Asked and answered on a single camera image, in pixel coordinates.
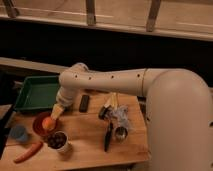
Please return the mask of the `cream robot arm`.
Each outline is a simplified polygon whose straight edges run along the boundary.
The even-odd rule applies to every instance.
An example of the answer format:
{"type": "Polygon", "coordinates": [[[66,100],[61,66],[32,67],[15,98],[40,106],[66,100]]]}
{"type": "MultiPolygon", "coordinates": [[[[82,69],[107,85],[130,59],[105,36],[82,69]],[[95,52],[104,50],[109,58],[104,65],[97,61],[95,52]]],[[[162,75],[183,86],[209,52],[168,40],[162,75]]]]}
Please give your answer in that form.
{"type": "Polygon", "coordinates": [[[68,107],[80,89],[146,99],[149,171],[213,171],[213,96],[186,69],[91,71],[77,63],[61,72],[56,101],[68,107]]]}

